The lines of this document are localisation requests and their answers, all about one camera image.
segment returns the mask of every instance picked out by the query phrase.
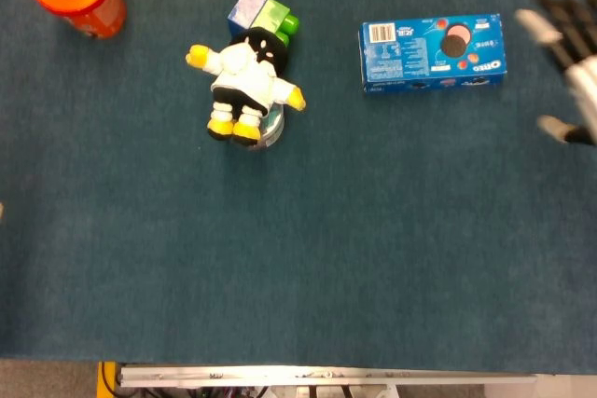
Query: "yellow plush hand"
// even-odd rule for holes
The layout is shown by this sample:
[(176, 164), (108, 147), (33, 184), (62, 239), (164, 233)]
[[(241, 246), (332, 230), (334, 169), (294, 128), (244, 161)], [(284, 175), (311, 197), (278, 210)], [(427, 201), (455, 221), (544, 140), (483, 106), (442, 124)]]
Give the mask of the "yellow plush hand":
[(209, 53), (209, 48), (206, 46), (194, 45), (188, 50), (187, 56), (185, 59), (187, 60), (187, 64), (196, 67), (198, 69), (202, 69), (205, 67), (207, 63), (207, 54)]
[(292, 89), (290, 96), (288, 96), (287, 103), (290, 107), (294, 107), (298, 111), (302, 111), (305, 107), (307, 107), (307, 102), (305, 102), (305, 99), (302, 98), (302, 92), (299, 88)]

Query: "oreo box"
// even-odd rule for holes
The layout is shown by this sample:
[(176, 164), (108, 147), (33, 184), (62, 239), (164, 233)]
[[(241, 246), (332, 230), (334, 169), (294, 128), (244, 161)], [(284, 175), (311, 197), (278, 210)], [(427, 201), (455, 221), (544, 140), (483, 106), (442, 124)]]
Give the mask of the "oreo box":
[(499, 14), (365, 22), (359, 47), (366, 93), (497, 84), (507, 72)]

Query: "plush toy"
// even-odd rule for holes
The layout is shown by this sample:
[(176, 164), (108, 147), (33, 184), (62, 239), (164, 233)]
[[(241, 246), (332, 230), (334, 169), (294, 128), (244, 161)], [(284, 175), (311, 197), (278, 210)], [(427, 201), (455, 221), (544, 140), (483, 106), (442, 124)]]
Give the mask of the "plush toy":
[(260, 27), (235, 35), (219, 53), (192, 46), (187, 63), (217, 76), (211, 87), (214, 110), (207, 123), (209, 134), (250, 146), (259, 142), (261, 119), (274, 103), (302, 111), (307, 104), (300, 89), (279, 77), (287, 60), (285, 44)]

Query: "barcode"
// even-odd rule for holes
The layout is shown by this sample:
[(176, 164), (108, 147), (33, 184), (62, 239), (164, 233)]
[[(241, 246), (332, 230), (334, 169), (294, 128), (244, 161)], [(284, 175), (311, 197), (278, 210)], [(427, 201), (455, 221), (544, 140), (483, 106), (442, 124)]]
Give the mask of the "barcode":
[(369, 25), (369, 41), (371, 44), (376, 44), (378, 42), (395, 42), (395, 26), (392, 23)]

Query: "black plush head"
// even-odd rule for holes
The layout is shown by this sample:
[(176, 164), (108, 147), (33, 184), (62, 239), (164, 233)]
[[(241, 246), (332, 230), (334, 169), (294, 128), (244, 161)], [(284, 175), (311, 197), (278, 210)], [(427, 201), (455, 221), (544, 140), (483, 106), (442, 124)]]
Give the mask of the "black plush head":
[(288, 63), (288, 49), (278, 36), (272, 32), (268, 32), (265, 28), (249, 28), (232, 37), (230, 44), (239, 44), (243, 41), (247, 42), (257, 54), (258, 62), (271, 62), (276, 75), (282, 76)]

